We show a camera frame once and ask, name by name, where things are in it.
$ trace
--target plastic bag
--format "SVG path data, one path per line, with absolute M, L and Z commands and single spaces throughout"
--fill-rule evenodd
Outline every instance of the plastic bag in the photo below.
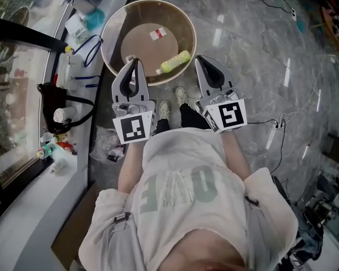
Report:
M 92 159 L 103 164 L 115 164 L 124 157 L 124 151 L 115 129 L 106 129 L 97 125 L 94 148 L 89 154 Z

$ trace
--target white cable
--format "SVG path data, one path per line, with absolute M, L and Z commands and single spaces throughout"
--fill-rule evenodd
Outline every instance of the white cable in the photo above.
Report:
M 306 105 L 309 103 L 309 101 L 310 101 L 310 99 L 311 99 L 311 97 L 312 97 L 312 94 L 314 93 L 314 90 L 315 90 L 315 88 L 316 88 L 316 83 L 318 82 L 318 79 L 319 79 L 319 77 L 320 77 L 320 74 L 322 73 L 322 71 L 321 71 L 321 64 L 322 64 L 324 58 L 325 58 L 325 55 L 324 55 L 323 58 L 321 59 L 321 62 L 320 62 L 320 72 L 318 73 L 318 75 L 317 75 L 317 77 L 316 77 L 316 80 L 315 80 L 315 83 L 314 83 L 314 87 L 312 88 L 312 91 L 311 91 L 311 94 L 310 94 L 310 96 L 309 96 L 308 101 L 307 101 L 306 103 L 304 103 L 304 105 L 303 105 L 301 108 L 299 108 L 297 111 L 294 111 L 294 112 L 291 112 L 291 113 L 282 113 L 281 116 L 280 116 L 280 120 L 279 120 L 279 121 L 281 121 L 283 115 L 288 116 L 288 115 L 294 114 L 294 115 L 286 122 L 286 123 L 289 123 L 289 121 L 292 120 L 292 119 L 294 118 L 295 115 L 297 115 L 298 113 L 300 113 L 300 112 L 306 107 Z

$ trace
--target leg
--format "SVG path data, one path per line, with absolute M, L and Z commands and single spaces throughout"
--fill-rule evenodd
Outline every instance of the leg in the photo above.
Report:
M 176 89 L 177 101 L 181 111 L 181 126 L 183 128 L 210 129 L 207 120 L 187 103 L 187 93 L 183 88 Z
M 170 130 L 170 103 L 166 100 L 159 105 L 159 120 L 153 135 Z
M 183 128 L 211 129 L 207 120 L 187 103 L 180 106 L 181 126 Z

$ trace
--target window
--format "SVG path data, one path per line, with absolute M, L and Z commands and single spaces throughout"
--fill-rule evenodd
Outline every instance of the window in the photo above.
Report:
M 67 46 L 53 38 L 65 9 L 63 0 L 0 0 L 0 215 L 51 163 L 36 157 L 37 84 Z

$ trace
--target black bag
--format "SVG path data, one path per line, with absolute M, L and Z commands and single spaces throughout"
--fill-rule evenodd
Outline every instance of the black bag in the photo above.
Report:
M 66 89 L 58 88 L 52 82 L 47 82 L 45 84 L 38 84 L 37 89 L 41 93 L 44 119 L 45 119 L 47 131 L 50 133 L 53 133 L 53 134 L 66 133 L 72 127 L 81 125 L 93 115 L 93 110 L 94 110 L 93 102 L 85 98 L 73 97 L 71 95 L 67 95 Z M 93 108 L 87 115 L 85 115 L 79 121 L 68 122 L 65 124 L 56 123 L 53 120 L 54 112 L 55 110 L 57 110 L 57 108 L 65 108 L 67 100 L 89 104 L 93 106 Z

